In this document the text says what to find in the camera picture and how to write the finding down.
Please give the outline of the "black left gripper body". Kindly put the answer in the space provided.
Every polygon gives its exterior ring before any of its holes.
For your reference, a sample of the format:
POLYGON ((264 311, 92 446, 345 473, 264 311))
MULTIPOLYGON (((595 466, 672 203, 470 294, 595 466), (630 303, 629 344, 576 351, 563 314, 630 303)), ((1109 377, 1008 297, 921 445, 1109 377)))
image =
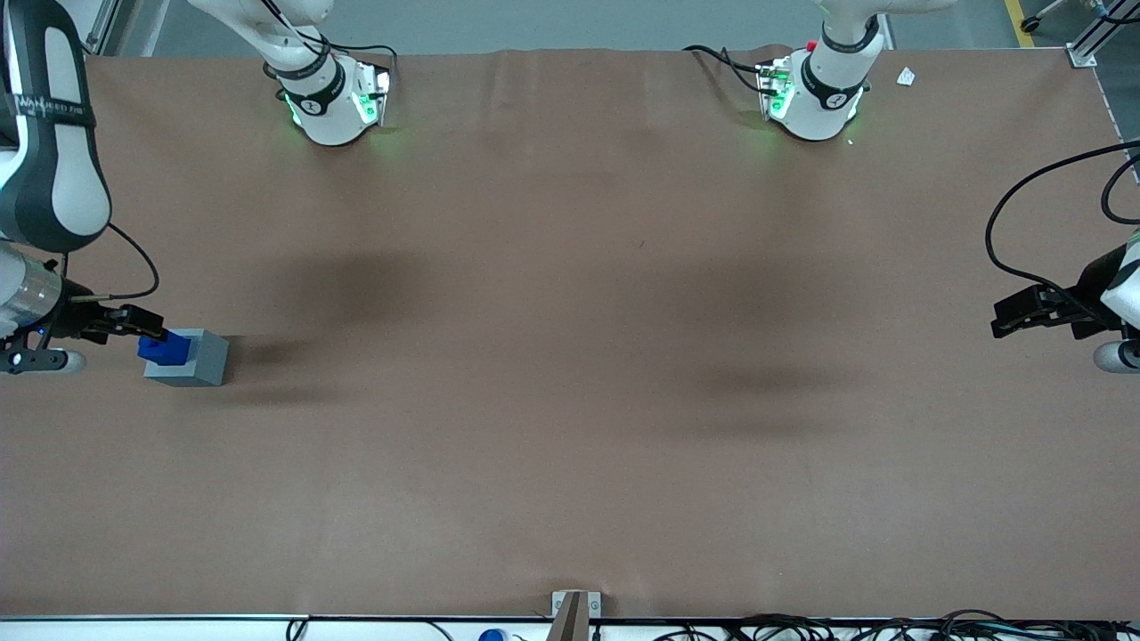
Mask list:
POLYGON ((1082 320, 1072 324, 1070 332, 1075 340, 1096 336, 1101 332, 1119 332, 1121 336, 1129 338, 1127 322, 1122 320, 1117 313, 1112 313, 1107 305, 1101 303, 1101 297, 1119 271, 1125 253, 1127 245, 1119 245, 1099 255, 1080 273, 1078 283, 1068 289, 1070 295, 1088 308, 1082 320))

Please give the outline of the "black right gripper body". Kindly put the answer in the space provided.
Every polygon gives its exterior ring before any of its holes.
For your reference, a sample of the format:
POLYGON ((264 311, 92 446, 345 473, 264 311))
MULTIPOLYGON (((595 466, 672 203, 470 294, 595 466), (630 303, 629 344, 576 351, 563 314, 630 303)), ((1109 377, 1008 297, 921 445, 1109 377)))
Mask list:
POLYGON ((62 279, 62 299, 54 309, 54 336, 57 339, 74 339, 90 344, 107 344, 109 330, 114 320, 109 320, 113 309, 107 305, 74 303, 73 297, 90 297, 90 289, 81 287, 73 279, 62 279))

